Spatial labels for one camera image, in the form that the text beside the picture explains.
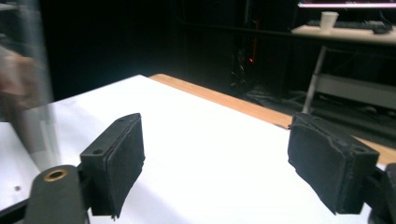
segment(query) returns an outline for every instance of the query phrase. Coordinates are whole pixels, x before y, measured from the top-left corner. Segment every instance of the desk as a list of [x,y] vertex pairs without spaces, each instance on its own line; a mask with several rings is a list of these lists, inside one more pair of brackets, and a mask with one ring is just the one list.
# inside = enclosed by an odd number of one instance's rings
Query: desk
[[[396,32],[386,35],[374,35],[370,30],[352,30],[333,28],[329,34],[320,32],[319,27],[301,26],[291,31],[294,35],[315,36],[317,38],[332,38],[339,41],[356,41],[361,43],[396,46]],[[311,78],[303,112],[308,113],[316,91],[356,100],[371,105],[380,105],[396,109],[396,88],[375,83],[363,82],[343,77],[321,74],[327,47],[322,46],[317,65]]]
[[266,108],[165,75],[127,78],[49,107],[62,164],[73,165],[113,120],[141,113],[147,159],[116,223],[367,222],[368,206],[359,216],[328,211],[288,163],[289,131],[257,118],[283,125],[290,117]]

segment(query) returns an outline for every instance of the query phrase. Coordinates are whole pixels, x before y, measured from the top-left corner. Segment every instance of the metal table leg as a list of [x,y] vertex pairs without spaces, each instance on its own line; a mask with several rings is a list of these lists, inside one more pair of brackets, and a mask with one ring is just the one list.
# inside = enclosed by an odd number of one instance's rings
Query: metal table leg
[[304,108],[303,108],[303,113],[305,113],[305,114],[309,114],[310,113],[309,110],[311,108],[312,100],[314,98],[315,91],[317,89],[319,75],[320,75],[320,72],[321,72],[321,67],[323,65],[324,58],[326,56],[326,51],[327,51],[327,47],[326,46],[322,46],[321,49],[320,49],[320,53],[319,53],[319,56],[318,56],[317,65],[315,67],[314,74],[311,77],[311,82],[309,84],[308,93],[307,93],[306,98],[305,98]]

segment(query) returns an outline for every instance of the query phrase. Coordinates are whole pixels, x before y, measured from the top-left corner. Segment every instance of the brass screw hole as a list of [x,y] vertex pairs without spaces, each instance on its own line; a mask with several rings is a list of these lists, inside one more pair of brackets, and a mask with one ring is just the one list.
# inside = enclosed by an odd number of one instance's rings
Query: brass screw hole
[[62,179],[66,175],[67,175],[67,171],[65,169],[53,170],[44,176],[44,180],[47,182],[52,182]]

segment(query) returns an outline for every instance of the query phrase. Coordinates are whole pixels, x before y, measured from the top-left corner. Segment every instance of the transparent plastic sheet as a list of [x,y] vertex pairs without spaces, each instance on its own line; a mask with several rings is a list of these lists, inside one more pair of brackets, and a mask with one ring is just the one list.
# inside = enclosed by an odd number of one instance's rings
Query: transparent plastic sheet
[[33,178],[59,164],[42,29],[38,1],[0,4],[0,210],[26,199]]

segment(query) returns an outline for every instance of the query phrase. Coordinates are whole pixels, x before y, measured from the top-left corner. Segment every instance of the dark wall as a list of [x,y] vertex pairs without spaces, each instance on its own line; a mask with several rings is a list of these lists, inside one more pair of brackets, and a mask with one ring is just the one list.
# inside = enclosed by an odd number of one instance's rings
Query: dark wall
[[170,72],[170,0],[40,4],[55,100],[136,74]]

